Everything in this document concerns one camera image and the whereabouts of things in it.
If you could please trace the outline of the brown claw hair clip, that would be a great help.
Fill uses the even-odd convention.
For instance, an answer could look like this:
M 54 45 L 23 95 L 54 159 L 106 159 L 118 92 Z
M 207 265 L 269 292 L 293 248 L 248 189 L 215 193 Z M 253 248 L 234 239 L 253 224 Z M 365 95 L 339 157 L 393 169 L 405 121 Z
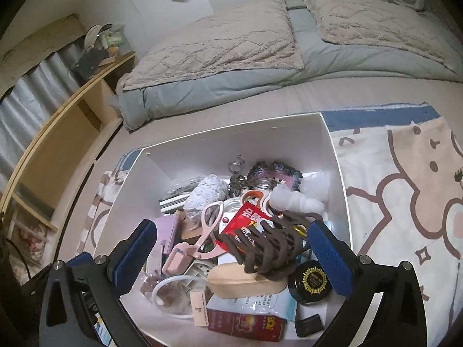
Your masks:
M 292 275 L 297 258 L 310 249 L 308 232 L 311 222 L 289 211 L 270 220 L 222 232 L 218 241 L 242 265 L 245 273 L 257 273 L 273 281 Z

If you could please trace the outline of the small white cardboard box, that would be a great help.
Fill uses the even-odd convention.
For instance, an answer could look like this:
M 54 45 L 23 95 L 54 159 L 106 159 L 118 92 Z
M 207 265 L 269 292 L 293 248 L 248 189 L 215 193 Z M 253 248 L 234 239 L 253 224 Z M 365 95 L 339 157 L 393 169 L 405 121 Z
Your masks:
M 190 301 L 192 307 L 192 318 L 196 327 L 208 327 L 209 319 L 206 310 L 207 303 L 211 298 L 211 292 L 208 287 L 190 292 Z

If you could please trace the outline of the round black tin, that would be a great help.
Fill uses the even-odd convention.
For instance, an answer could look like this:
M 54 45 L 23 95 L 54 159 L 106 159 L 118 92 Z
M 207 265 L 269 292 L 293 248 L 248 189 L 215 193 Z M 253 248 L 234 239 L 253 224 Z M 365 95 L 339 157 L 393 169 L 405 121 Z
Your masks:
M 333 287 L 320 263 L 309 260 L 288 276 L 288 289 L 299 304 L 307 305 L 325 299 Z

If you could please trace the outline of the pink sunglasses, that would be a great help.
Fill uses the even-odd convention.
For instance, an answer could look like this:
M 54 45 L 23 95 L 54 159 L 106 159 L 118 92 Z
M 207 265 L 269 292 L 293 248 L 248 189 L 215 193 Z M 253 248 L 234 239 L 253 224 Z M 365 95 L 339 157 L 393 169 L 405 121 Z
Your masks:
M 210 260 L 224 254 L 225 250 L 215 243 L 210 252 L 201 252 L 201 248 L 208 238 L 214 240 L 211 234 L 218 228 L 223 214 L 223 201 L 208 204 L 201 213 L 201 236 L 194 244 L 189 244 L 186 241 L 176 244 L 162 267 L 162 273 L 166 276 L 183 275 L 194 260 Z

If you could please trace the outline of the red medicine box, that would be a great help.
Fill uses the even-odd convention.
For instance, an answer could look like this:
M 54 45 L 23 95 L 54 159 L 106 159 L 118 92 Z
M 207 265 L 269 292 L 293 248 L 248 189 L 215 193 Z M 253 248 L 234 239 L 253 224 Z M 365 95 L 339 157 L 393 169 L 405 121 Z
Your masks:
M 254 315 L 207 309 L 208 329 L 223 335 L 260 342 L 279 342 L 286 321 L 273 315 Z

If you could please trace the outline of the light wooden oval board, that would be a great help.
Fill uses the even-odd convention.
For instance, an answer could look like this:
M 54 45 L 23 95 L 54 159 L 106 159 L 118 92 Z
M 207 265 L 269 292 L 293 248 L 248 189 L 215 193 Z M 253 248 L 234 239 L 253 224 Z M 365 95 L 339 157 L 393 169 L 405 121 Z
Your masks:
M 259 273 L 246 273 L 236 262 L 217 265 L 209 271 L 207 283 L 214 295 L 222 299 L 275 295 L 287 286 L 287 278 L 269 280 Z

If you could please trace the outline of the red snack packet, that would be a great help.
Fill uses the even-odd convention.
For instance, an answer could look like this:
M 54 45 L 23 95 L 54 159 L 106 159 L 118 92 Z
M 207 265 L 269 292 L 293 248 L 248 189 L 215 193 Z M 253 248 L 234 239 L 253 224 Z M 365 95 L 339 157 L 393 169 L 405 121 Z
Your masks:
M 230 217 L 214 243 L 233 255 L 264 254 L 274 248 L 266 236 L 272 228 L 271 216 L 247 201 Z

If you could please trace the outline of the wooden bedside shelf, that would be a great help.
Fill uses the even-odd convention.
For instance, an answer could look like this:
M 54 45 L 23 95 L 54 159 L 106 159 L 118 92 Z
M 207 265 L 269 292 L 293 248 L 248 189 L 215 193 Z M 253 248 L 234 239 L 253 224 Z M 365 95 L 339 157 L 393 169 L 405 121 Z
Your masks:
M 120 77 L 135 63 L 134 51 L 114 60 L 57 109 L 29 144 L 1 198 L 1 212 L 15 206 L 46 228 L 60 228 L 60 203 L 80 165 L 92 165 L 122 118 L 109 105 Z

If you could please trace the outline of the grey curtain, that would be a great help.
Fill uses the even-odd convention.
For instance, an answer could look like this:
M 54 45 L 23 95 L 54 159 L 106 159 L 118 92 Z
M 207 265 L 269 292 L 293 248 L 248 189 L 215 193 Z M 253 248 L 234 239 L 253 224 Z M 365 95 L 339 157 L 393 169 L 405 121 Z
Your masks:
M 32 139 L 81 86 L 72 68 L 83 51 L 83 42 L 79 38 L 49 55 L 1 97 L 2 190 Z

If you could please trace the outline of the grey beige quilt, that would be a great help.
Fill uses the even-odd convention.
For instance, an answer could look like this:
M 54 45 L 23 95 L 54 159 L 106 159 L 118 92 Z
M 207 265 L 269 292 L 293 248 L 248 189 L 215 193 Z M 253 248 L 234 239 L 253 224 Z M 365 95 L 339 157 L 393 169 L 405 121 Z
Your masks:
M 153 45 L 110 105 L 128 131 L 164 117 L 341 77 L 462 80 L 462 43 L 427 0 L 251 2 Z

